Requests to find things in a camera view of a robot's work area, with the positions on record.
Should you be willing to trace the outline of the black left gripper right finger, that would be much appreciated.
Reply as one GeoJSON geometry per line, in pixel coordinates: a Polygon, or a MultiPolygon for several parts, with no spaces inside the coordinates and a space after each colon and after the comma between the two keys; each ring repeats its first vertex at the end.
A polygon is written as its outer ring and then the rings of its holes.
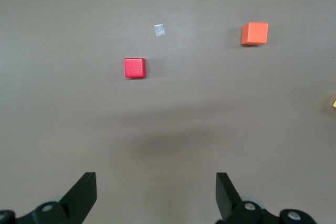
{"type": "Polygon", "coordinates": [[[300,210],[284,209],[275,216],[251,200],[242,200],[227,173],[216,174],[216,203],[222,217],[217,223],[315,223],[309,214],[300,210]]]}

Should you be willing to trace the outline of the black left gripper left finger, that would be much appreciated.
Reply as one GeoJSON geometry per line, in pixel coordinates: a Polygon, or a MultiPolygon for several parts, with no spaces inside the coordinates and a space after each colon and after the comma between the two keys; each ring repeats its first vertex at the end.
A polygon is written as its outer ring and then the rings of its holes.
{"type": "Polygon", "coordinates": [[[96,200],[96,173],[86,172],[60,201],[43,203],[21,217],[11,210],[2,210],[1,223],[83,223],[96,200]]]}

